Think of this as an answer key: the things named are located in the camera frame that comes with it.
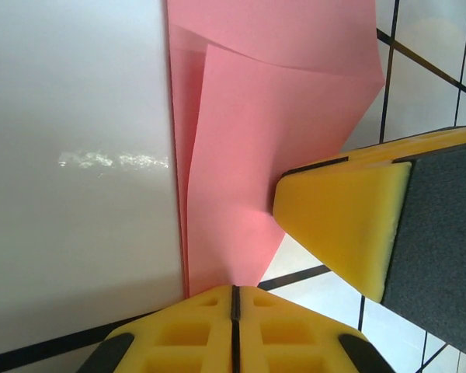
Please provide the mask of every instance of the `gray foam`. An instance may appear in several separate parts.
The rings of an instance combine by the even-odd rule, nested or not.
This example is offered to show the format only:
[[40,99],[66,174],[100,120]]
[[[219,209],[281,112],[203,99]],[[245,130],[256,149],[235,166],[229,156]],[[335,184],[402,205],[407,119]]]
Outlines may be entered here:
[[466,353],[466,145],[415,155],[382,304]]

